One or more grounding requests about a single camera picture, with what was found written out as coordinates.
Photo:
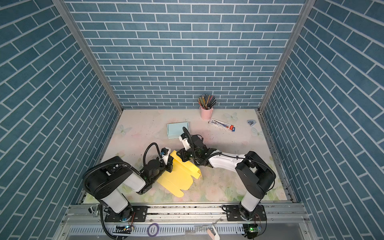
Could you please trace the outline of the yellow paper box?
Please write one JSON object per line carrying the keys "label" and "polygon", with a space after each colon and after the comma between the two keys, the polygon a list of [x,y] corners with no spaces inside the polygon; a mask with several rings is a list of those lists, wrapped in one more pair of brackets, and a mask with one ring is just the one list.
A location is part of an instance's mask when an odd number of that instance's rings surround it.
{"label": "yellow paper box", "polygon": [[174,196],[182,198],[184,191],[192,186],[194,179],[197,180],[201,176],[201,170],[189,161],[183,162],[176,151],[170,156],[174,158],[173,170],[171,173],[165,171],[157,182]]}

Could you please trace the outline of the light blue paper box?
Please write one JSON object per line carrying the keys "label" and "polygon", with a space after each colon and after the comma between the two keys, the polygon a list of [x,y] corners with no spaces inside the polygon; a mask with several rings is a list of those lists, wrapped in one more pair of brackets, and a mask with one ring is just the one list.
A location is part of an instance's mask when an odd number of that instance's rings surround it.
{"label": "light blue paper box", "polygon": [[168,139],[178,139],[183,133],[183,128],[189,129],[188,122],[171,123],[167,124]]}

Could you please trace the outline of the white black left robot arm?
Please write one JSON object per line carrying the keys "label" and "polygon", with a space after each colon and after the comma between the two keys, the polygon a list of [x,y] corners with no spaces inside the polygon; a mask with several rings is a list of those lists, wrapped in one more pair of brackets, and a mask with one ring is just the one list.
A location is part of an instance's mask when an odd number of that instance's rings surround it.
{"label": "white black left robot arm", "polygon": [[143,195],[165,172],[172,172],[173,159],[170,155],[156,158],[138,171],[116,156],[88,169],[83,175],[83,188],[102,205],[120,214],[128,209],[130,202],[118,188],[125,185]]}

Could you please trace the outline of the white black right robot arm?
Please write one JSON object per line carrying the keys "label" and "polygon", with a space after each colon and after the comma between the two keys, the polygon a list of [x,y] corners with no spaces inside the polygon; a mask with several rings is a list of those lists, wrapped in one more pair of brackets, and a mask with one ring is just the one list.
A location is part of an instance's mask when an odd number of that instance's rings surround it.
{"label": "white black right robot arm", "polygon": [[256,214],[256,207],[274,186],[276,173],[255,152],[245,155],[223,153],[214,148],[208,148],[203,138],[198,135],[182,134],[179,137],[183,148],[177,156],[183,162],[191,160],[197,167],[225,169],[237,173],[247,192],[239,203],[241,216],[249,220]]}

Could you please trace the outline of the white blue pencil box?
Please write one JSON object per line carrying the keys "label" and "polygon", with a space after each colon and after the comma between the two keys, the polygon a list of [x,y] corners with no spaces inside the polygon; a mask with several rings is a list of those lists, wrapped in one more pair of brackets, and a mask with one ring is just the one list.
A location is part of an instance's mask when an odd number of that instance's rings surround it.
{"label": "white blue pencil box", "polygon": [[236,130],[236,128],[233,125],[216,120],[216,119],[210,119],[209,124],[221,129],[228,130],[230,132],[234,132]]}

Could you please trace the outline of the pink metal pencil bucket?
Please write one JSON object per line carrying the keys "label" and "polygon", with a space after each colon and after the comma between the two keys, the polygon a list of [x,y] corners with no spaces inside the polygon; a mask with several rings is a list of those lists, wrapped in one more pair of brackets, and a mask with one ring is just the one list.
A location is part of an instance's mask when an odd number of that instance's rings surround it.
{"label": "pink metal pencil bucket", "polygon": [[204,109],[203,107],[200,107],[202,120],[209,121],[212,118],[213,110],[214,110],[213,108],[207,110],[207,109]]}

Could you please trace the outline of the bundle of coloured pencils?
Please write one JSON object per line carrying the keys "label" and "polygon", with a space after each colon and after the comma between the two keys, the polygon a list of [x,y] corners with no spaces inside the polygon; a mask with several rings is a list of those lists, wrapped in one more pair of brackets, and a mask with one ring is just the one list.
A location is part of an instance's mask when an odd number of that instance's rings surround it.
{"label": "bundle of coloured pencils", "polygon": [[198,97],[198,103],[203,110],[211,110],[217,103],[217,100],[215,96],[205,94]]}

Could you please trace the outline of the left green circuit board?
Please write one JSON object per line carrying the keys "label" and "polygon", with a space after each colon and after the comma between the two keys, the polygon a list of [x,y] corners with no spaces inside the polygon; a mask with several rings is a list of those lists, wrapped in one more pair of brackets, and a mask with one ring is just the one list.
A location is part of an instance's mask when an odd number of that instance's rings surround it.
{"label": "left green circuit board", "polygon": [[131,234],[134,230],[135,230],[134,226],[128,226],[128,225],[116,226],[113,233],[116,235],[118,235],[118,234]]}

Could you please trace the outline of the green circuit board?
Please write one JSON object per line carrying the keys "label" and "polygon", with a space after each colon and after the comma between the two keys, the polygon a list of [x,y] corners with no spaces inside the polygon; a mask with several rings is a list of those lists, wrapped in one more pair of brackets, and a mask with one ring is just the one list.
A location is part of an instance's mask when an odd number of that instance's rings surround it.
{"label": "green circuit board", "polygon": [[254,240],[262,232],[258,224],[243,224],[242,236],[248,240]]}
{"label": "green circuit board", "polygon": [[118,234],[131,234],[134,230],[135,230],[134,226],[128,226],[128,225],[116,226],[113,233],[116,235],[118,235]]}

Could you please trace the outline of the white pink clip tool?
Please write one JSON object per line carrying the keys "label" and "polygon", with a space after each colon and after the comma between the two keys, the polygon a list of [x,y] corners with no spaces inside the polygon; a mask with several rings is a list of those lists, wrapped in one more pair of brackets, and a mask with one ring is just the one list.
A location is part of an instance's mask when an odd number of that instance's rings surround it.
{"label": "white pink clip tool", "polygon": [[220,235],[216,229],[216,224],[221,220],[222,219],[219,218],[218,220],[211,223],[210,225],[195,226],[195,231],[196,232],[206,232],[212,240],[220,240],[221,238],[220,238]]}

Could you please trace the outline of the right green circuit board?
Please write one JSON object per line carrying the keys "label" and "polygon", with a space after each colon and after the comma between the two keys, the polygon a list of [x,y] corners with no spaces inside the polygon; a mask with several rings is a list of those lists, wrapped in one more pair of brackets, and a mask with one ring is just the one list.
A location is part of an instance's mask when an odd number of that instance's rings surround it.
{"label": "right green circuit board", "polygon": [[243,224],[242,236],[248,240],[254,240],[262,232],[258,224]]}

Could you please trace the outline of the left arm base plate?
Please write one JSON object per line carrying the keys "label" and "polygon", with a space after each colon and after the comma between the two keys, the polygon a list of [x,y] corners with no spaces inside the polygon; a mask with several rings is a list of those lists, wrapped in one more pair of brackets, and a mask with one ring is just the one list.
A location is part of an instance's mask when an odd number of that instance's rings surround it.
{"label": "left arm base plate", "polygon": [[144,222],[146,220],[148,206],[128,205],[120,213],[115,213],[110,207],[104,208],[105,222],[107,223],[128,223]]}

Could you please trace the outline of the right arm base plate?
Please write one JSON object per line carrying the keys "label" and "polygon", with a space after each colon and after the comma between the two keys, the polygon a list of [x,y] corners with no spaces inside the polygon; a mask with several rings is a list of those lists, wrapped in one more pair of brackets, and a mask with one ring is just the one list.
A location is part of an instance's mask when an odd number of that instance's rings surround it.
{"label": "right arm base plate", "polygon": [[227,221],[266,221],[267,216],[263,205],[257,205],[251,212],[246,210],[241,204],[238,205],[222,205],[222,210],[225,212]]}

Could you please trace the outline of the aluminium front rail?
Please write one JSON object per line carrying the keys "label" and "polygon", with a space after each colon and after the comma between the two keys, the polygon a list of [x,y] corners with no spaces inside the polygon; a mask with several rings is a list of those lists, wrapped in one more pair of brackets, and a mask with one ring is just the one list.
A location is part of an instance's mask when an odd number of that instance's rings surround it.
{"label": "aluminium front rail", "polygon": [[262,232],[255,240],[315,240],[317,235],[310,218],[301,203],[289,201],[264,202],[266,221],[229,222],[222,205],[236,203],[136,203],[148,206],[144,222],[131,222],[135,230],[131,234],[114,234],[116,226],[129,223],[107,223],[105,213],[96,204],[71,205],[59,226],[56,240],[106,240],[109,234],[137,239],[209,239],[206,232],[196,232],[195,226],[210,225],[219,218],[216,229],[223,239],[247,240],[242,236],[243,224],[258,224]]}

